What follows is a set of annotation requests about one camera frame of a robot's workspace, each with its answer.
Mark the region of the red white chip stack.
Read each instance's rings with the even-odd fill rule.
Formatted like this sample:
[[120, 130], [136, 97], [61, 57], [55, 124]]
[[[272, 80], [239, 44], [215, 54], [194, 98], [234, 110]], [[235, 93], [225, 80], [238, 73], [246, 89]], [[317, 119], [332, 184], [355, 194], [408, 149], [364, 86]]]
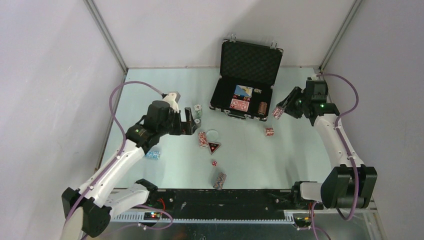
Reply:
[[267, 137], [273, 136], [275, 134], [275, 131], [272, 127], [265, 128], [264, 132], [265, 132], [265, 136]]

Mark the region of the blue white chip stack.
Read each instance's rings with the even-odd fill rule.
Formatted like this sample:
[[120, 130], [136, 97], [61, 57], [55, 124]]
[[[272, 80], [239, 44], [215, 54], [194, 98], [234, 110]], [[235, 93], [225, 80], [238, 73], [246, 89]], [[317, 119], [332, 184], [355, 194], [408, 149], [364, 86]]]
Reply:
[[145, 154], [145, 157], [148, 159], [158, 160], [161, 156], [161, 152], [158, 150], [150, 150]]

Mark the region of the pink white chip stack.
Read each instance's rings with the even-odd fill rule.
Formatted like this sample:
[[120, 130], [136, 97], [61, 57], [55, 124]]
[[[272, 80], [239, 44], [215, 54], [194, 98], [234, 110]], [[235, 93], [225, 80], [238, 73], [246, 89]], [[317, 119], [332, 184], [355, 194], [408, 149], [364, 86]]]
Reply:
[[274, 110], [272, 111], [271, 115], [276, 119], [279, 120], [281, 116], [284, 113], [284, 109], [282, 107], [276, 106]]

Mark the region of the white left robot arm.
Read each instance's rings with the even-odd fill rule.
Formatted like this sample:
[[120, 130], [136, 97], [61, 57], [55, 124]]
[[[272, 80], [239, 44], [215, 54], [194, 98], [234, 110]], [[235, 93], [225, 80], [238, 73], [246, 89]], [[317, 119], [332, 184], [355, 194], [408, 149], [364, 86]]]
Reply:
[[162, 136], [195, 133], [198, 125], [192, 110], [186, 107], [184, 113], [186, 120], [182, 121], [181, 111], [170, 106], [149, 106], [147, 115], [123, 133], [121, 145], [109, 160], [79, 188], [69, 187], [62, 193], [65, 223], [60, 239], [81, 240], [82, 233], [98, 237], [113, 217], [137, 205], [156, 206], [158, 194], [139, 183], [121, 192], [113, 193], [113, 190]]

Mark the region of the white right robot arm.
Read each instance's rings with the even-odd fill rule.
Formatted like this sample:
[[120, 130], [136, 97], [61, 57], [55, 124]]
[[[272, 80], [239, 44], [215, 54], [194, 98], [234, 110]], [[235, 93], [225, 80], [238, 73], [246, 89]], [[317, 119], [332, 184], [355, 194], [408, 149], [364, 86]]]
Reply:
[[372, 198], [377, 171], [357, 155], [343, 129], [337, 106], [328, 102], [327, 96], [324, 80], [308, 79], [304, 89], [296, 86], [278, 104], [289, 116], [310, 121], [323, 141], [332, 168], [322, 183], [298, 182], [299, 190], [291, 194], [291, 204], [304, 209], [311, 201], [317, 201], [328, 209], [365, 209]]

